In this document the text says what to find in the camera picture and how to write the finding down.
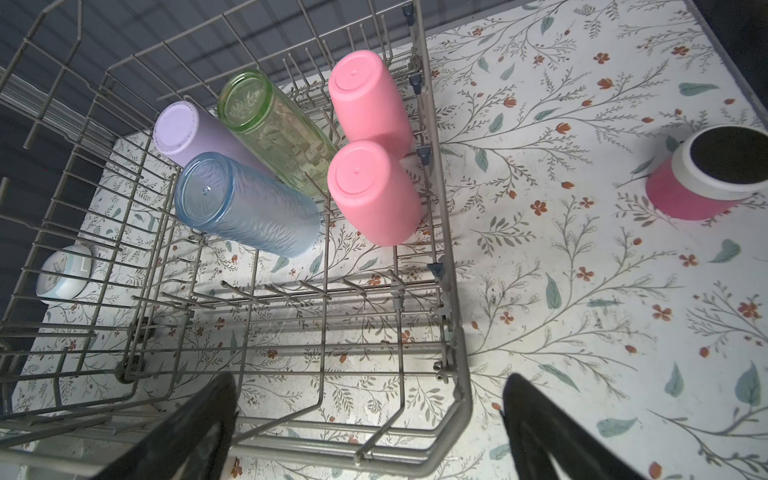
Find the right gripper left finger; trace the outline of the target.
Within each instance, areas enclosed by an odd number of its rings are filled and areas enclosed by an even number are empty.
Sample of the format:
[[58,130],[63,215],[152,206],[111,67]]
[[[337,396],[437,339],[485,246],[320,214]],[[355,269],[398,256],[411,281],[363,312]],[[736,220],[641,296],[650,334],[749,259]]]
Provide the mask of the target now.
[[236,425],[234,376],[220,373],[97,479],[218,479]]

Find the lilac cup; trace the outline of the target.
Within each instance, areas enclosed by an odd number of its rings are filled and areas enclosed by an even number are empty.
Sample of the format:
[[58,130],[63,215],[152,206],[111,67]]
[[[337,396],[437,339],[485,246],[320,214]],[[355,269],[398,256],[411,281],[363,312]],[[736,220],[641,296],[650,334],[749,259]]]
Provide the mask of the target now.
[[160,153],[181,167],[202,153],[214,152],[277,178],[216,117],[188,101],[172,103],[161,112],[154,124],[153,141]]

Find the green translucent cup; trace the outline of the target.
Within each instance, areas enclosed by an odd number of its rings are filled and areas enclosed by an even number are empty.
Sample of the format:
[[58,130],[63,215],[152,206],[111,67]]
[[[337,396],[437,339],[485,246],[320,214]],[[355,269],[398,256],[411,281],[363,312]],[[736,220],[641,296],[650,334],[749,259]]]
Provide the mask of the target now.
[[265,74],[246,70],[231,77],[217,116],[283,183],[308,196],[329,192],[336,146]]

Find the blue translucent cup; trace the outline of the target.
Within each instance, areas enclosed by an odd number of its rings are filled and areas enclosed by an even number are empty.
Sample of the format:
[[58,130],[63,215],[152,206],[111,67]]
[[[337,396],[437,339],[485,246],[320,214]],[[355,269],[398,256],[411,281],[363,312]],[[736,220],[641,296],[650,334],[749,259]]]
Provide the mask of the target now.
[[286,258],[309,250],[321,226],[310,197],[215,152],[184,167],[174,207],[190,228]]

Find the pink cup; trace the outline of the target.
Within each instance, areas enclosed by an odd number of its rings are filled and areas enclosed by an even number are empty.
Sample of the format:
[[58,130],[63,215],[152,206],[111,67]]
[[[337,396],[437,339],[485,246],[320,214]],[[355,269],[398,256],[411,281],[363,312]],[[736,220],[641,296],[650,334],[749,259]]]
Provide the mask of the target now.
[[349,223],[371,243],[391,247],[417,230],[423,206],[398,160],[373,141],[342,147],[331,161],[327,184]]
[[329,93],[348,141],[374,141],[397,161],[411,151],[411,122],[379,55],[370,50],[346,55],[331,72]]

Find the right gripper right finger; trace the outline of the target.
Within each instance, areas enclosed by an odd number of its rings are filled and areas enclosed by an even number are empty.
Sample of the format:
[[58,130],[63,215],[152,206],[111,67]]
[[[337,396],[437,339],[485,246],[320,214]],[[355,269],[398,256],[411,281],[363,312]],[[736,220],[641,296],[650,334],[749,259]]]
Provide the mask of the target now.
[[557,479],[555,465],[572,479],[641,477],[522,375],[510,375],[502,399],[503,423],[520,479]]

